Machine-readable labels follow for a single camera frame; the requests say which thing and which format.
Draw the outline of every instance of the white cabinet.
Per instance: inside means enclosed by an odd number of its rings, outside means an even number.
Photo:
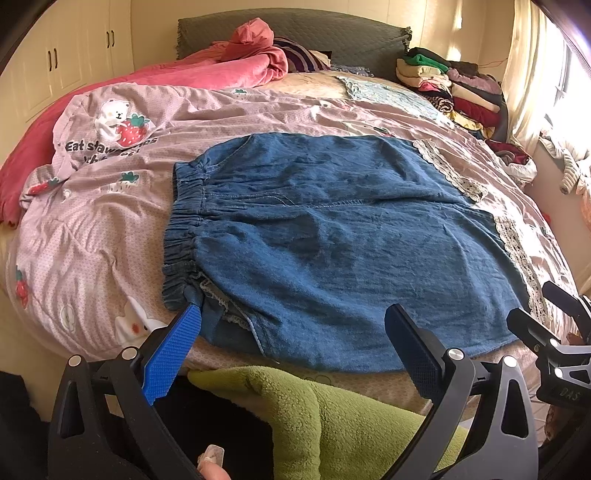
[[[111,33],[109,32],[109,0],[83,2],[84,17],[83,48],[86,61],[86,83],[96,83],[113,77],[111,62]]]
[[[88,19],[83,32],[86,83],[126,75],[134,70],[131,49],[131,0],[83,0]]]
[[[131,0],[56,0],[0,75],[0,164],[55,100],[133,70]]]
[[[54,100],[49,20],[45,15],[37,20],[2,73],[11,74],[14,79],[19,117],[25,122]]]
[[[51,89],[55,99],[77,89],[85,83],[82,73],[82,9],[79,0],[59,0],[43,15],[51,24],[53,75]]]
[[[131,0],[110,0],[109,26],[113,77],[127,75],[134,71],[131,48]]]
[[[26,125],[21,119],[21,107],[17,104],[15,95],[15,78],[13,72],[16,71],[15,57],[8,62],[3,74],[0,75],[0,166],[6,160],[8,154],[18,143],[25,132]]]

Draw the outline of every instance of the cartoon bear print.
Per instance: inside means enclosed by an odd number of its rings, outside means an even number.
[[[99,117],[95,119],[95,128],[99,135],[108,141],[117,142],[121,138],[118,132],[129,113],[129,102],[110,98],[100,107]]]

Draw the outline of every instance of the blue denim skirt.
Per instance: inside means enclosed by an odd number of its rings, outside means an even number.
[[[528,293],[495,222],[397,138],[255,134],[174,167],[166,306],[220,347],[317,371],[388,372],[401,303],[470,356],[515,340]]]

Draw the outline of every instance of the pink duvet cover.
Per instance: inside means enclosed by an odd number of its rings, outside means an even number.
[[[120,82],[138,85],[173,85],[219,90],[255,87],[287,74],[287,59],[272,46],[273,32],[260,18],[236,29],[231,43],[217,42],[210,48],[179,61],[139,69],[129,75],[85,85],[50,105],[29,127],[0,170],[0,222],[16,225],[22,209],[18,199],[27,177],[35,168],[51,163],[55,153],[53,128],[74,95]],[[222,62],[226,46],[232,45],[232,58]]]

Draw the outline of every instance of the bed frame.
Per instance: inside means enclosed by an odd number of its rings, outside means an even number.
[[[230,38],[244,22],[260,17],[275,35],[311,50],[332,51],[332,62],[363,66],[377,77],[397,82],[396,59],[408,51],[410,27],[401,28],[354,15],[305,8],[254,8],[178,21],[177,58]]]

